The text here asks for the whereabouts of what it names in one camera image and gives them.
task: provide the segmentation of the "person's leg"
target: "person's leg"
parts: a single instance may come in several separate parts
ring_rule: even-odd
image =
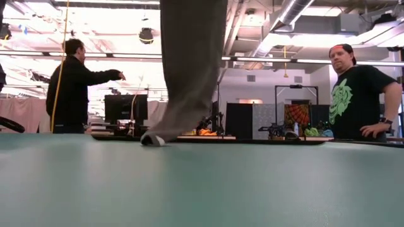
[[[0,31],[1,31],[1,25],[3,24],[3,12],[5,7],[6,7],[6,1],[0,0]],[[5,84],[6,84],[6,73],[4,73],[3,67],[1,67],[0,64],[0,92]]]
[[[160,0],[162,55],[169,102],[142,144],[161,146],[208,114],[217,85],[227,0]]]

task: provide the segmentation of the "black jacket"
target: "black jacket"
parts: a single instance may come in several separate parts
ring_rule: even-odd
[[[46,111],[52,117],[60,66],[50,77],[46,98]],[[87,86],[118,80],[119,71],[111,69],[104,72],[91,72],[77,58],[67,56],[63,64],[62,78],[57,96],[55,124],[87,124],[88,88]]]

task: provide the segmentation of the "green table surface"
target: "green table surface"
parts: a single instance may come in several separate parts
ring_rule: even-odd
[[[404,150],[0,134],[1,227],[403,227]]]

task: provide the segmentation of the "pink curtain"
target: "pink curtain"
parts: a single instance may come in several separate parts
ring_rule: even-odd
[[[7,98],[0,99],[0,116],[21,124],[25,133],[37,133],[41,120],[46,113],[45,100],[38,98]],[[14,131],[4,129],[2,132]]]

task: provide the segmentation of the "man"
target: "man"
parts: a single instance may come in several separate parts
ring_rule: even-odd
[[[356,66],[348,44],[330,49],[331,64],[338,74],[332,91],[330,124],[335,139],[386,142],[386,131],[398,114],[402,87],[373,66]],[[379,95],[384,93],[384,117]]]
[[[85,47],[82,41],[70,39],[64,49],[66,60],[63,63],[62,78],[57,96],[53,133],[84,133],[88,116],[87,86],[106,83],[110,80],[125,80],[123,73],[111,69],[104,72],[91,72],[84,66]],[[46,111],[52,117],[56,87],[61,66],[50,77],[46,98]]]
[[[3,12],[6,7],[7,1],[0,0],[0,32],[3,24]],[[1,67],[0,64],[0,92],[3,89],[4,85],[6,84],[6,73],[3,70],[3,67]]]
[[[169,102],[161,121],[141,138],[150,146],[194,129],[208,115],[222,59],[227,0],[160,0],[160,8]]]

